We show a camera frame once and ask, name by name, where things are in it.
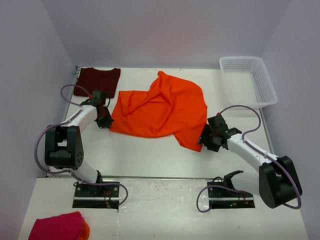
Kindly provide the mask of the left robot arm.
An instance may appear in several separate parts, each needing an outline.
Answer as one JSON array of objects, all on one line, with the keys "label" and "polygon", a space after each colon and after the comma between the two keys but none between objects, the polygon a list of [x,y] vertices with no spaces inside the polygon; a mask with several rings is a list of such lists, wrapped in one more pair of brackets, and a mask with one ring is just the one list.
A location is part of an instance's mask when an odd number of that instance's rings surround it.
[{"label": "left robot arm", "polygon": [[66,123],[51,126],[45,133],[45,164],[70,172],[78,181],[87,184],[87,192],[94,197],[103,193],[104,184],[101,173],[85,161],[82,132],[93,122],[99,129],[112,126],[114,120],[106,102],[109,98],[104,91],[93,91]]}]

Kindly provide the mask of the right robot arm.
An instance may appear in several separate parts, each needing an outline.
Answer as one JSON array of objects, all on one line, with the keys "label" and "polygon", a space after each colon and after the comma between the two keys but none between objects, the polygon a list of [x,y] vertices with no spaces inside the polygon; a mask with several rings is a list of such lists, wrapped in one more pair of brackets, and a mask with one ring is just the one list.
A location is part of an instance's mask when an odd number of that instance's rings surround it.
[{"label": "right robot arm", "polygon": [[295,165],[288,156],[279,157],[252,143],[237,128],[229,128],[222,115],[207,119],[198,143],[208,150],[218,152],[220,148],[230,151],[258,172],[258,192],[262,201],[271,209],[297,199],[302,205],[302,187]]}]

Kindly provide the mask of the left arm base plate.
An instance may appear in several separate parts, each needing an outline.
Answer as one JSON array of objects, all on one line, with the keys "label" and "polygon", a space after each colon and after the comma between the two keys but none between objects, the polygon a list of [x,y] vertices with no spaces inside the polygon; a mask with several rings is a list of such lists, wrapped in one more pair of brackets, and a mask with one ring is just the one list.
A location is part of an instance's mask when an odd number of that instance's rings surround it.
[{"label": "left arm base plate", "polygon": [[96,186],[75,182],[72,208],[74,209],[119,209],[119,182],[112,185]]}]

